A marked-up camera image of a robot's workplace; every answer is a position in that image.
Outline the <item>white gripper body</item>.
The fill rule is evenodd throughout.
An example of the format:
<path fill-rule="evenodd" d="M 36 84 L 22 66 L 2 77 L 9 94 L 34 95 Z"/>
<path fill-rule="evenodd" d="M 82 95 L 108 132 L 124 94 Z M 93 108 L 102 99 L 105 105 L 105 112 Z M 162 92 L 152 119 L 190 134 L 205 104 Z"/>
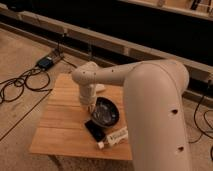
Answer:
<path fill-rule="evenodd" d="M 79 86 L 79 101 L 81 105 L 92 113 L 96 104 L 96 85 L 80 85 Z"/>

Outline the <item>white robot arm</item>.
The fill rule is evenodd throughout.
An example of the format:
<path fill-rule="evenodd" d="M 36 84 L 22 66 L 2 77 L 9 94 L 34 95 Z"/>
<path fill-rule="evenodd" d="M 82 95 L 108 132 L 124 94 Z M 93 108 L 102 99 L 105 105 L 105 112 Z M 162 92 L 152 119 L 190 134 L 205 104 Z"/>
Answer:
<path fill-rule="evenodd" d="M 94 102 L 97 84 L 123 88 L 135 171 L 192 171 L 182 103 L 189 73 L 182 63 L 163 59 L 100 68 L 88 62 L 72 79 L 86 106 Z"/>

